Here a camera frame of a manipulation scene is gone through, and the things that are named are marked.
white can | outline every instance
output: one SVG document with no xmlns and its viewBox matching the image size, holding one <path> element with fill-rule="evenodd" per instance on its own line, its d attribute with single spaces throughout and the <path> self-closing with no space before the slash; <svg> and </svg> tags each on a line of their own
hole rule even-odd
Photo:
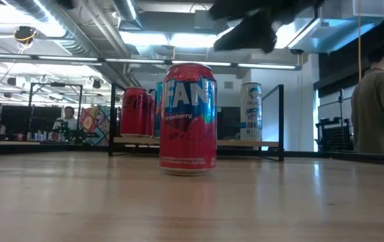
<svg viewBox="0 0 384 242">
<path fill-rule="evenodd" d="M 241 140 L 262 140 L 262 86 L 241 85 Z"/>
</svg>

person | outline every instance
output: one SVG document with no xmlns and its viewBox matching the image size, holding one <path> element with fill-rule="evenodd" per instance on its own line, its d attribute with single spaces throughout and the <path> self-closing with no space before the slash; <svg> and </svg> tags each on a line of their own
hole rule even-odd
<svg viewBox="0 0 384 242">
<path fill-rule="evenodd" d="M 61 127 L 62 122 L 67 122 L 68 127 L 70 130 L 76 130 L 77 129 L 77 120 L 74 118 L 74 109 L 71 106 L 65 107 L 65 117 L 64 118 L 57 118 L 56 122 L 52 126 L 52 129 L 57 129 Z"/>
<path fill-rule="evenodd" d="M 368 56 L 371 68 L 352 94 L 354 149 L 384 155 L 384 44 Z"/>
</svg>

table surface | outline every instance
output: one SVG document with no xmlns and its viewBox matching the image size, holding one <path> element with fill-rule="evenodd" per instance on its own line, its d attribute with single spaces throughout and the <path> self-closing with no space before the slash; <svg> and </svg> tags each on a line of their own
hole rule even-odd
<svg viewBox="0 0 384 242">
<path fill-rule="evenodd" d="M 154 156 L 0 156 L 0 241 L 384 241 L 384 165 L 221 158 L 202 177 Z"/>
</svg>

